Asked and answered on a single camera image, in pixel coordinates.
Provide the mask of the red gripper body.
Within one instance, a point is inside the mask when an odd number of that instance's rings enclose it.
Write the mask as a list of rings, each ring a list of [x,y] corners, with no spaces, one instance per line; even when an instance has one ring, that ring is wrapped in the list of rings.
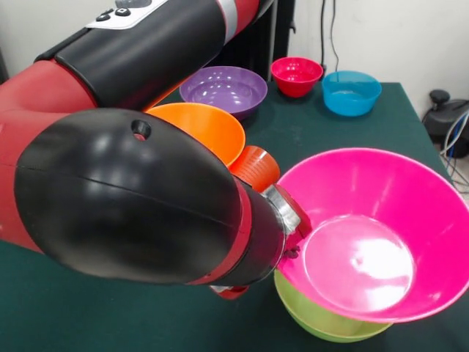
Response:
[[[236,299],[248,287],[270,275],[285,257],[311,232],[305,211],[289,194],[263,194],[251,202],[253,220],[245,254],[236,266],[210,287],[220,297]]]

